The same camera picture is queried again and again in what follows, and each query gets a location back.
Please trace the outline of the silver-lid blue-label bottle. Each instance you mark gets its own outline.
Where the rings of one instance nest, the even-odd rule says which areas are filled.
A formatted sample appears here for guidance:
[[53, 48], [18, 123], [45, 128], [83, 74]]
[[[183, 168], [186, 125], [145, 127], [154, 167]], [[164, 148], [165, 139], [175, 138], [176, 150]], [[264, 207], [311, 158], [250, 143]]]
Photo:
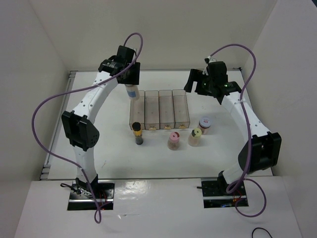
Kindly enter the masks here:
[[126, 92], [131, 101], [136, 101], [140, 98], [139, 89], [137, 85], [125, 84]]

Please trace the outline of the red-label lid spice jar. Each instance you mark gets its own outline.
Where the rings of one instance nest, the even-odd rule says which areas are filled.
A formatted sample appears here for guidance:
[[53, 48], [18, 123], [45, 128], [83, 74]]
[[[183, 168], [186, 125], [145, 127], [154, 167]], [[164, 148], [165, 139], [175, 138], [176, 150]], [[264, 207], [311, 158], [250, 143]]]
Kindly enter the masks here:
[[202, 134], [207, 134], [209, 128], [212, 125], [212, 119], [210, 117], [204, 116], [199, 120], [198, 128], [202, 131]]

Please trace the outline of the pink-lid spice jar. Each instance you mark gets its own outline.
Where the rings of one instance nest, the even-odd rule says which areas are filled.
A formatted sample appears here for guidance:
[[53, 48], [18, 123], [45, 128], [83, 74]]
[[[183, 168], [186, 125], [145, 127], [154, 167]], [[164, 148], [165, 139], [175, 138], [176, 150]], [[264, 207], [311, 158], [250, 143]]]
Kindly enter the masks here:
[[177, 150], [179, 148], [179, 133], [172, 132], [168, 138], [167, 146], [170, 150]]

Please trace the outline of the black-gold cap spice bottle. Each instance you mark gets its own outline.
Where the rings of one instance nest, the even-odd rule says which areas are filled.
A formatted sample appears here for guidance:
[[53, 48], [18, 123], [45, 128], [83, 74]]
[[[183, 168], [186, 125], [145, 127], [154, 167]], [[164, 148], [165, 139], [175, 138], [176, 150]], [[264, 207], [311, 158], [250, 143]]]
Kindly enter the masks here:
[[143, 141], [143, 138], [142, 138], [141, 124], [139, 122], [132, 123], [132, 130], [133, 130], [133, 134], [135, 136], [136, 144], [137, 145], [142, 145], [144, 141]]

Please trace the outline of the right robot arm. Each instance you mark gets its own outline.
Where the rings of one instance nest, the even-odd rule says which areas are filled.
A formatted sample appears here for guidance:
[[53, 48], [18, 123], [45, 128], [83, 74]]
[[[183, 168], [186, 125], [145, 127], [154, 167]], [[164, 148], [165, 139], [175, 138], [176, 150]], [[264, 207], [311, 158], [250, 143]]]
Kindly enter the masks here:
[[245, 145], [237, 162], [218, 174], [219, 193], [233, 193], [234, 186], [241, 178], [276, 166], [282, 138], [279, 133], [271, 132], [258, 119], [243, 97], [237, 82], [228, 80], [224, 62], [210, 62], [204, 70], [191, 69], [184, 90], [216, 98], [230, 113], [243, 134]]

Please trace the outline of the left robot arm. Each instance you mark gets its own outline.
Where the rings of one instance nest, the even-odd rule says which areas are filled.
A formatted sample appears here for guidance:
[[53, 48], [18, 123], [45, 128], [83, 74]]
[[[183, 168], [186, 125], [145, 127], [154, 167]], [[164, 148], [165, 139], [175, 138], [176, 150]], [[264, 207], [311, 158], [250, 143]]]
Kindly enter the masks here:
[[130, 100], [140, 98], [138, 85], [141, 64], [136, 61], [136, 56], [134, 48], [119, 46], [115, 55], [100, 64], [93, 88], [88, 90], [72, 111], [64, 111], [61, 116], [65, 136], [79, 164], [75, 179], [77, 193], [87, 198], [95, 197], [100, 191], [94, 163], [94, 146], [100, 137], [94, 126], [95, 119], [106, 98], [118, 84], [125, 85]]

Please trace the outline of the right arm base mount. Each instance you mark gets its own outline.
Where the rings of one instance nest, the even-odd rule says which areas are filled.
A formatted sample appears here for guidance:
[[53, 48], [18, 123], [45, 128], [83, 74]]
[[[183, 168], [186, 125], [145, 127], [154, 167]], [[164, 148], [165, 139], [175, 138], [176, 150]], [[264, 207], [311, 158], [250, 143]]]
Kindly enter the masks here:
[[244, 183], [233, 193], [228, 194], [220, 187], [216, 179], [202, 179], [201, 185], [196, 187], [202, 192], [204, 208], [248, 207], [247, 193]]

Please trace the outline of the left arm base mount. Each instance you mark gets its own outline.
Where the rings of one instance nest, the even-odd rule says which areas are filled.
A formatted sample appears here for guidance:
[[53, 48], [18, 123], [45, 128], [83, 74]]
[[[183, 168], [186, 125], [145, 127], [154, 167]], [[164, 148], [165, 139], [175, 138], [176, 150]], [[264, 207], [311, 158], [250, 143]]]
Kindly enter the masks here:
[[[71, 185], [61, 183], [60, 186], [70, 189], [67, 205], [68, 211], [86, 211], [97, 209], [91, 192], [78, 187], [76, 182], [73, 181]], [[101, 207], [101, 210], [113, 210], [114, 189], [115, 184], [112, 182], [101, 181], [98, 184], [97, 191], [95, 191], [95, 198], [97, 204]]]

